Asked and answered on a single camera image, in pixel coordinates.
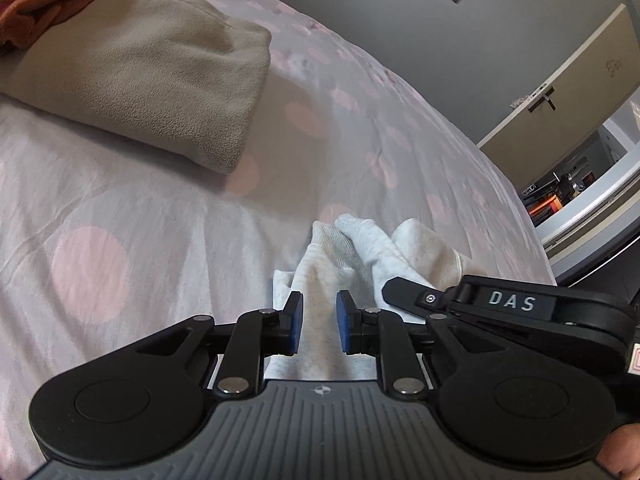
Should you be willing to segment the person's right hand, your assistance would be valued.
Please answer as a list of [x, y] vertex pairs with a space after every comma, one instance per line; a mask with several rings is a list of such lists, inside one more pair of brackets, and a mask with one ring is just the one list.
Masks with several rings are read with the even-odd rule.
[[610, 434], [600, 449], [597, 462], [623, 480], [640, 478], [640, 425], [621, 426]]

